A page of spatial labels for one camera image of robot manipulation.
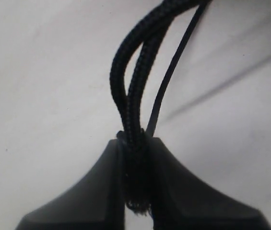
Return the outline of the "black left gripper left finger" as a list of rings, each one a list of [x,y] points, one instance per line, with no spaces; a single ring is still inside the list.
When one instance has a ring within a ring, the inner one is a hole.
[[[91,170],[73,187],[25,215],[18,230],[123,230],[122,160],[110,140]]]

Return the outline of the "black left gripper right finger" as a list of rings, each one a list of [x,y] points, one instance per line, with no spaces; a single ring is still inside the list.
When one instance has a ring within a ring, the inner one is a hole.
[[[152,162],[155,230],[265,230],[257,209],[214,189],[195,176],[159,138],[148,138]]]

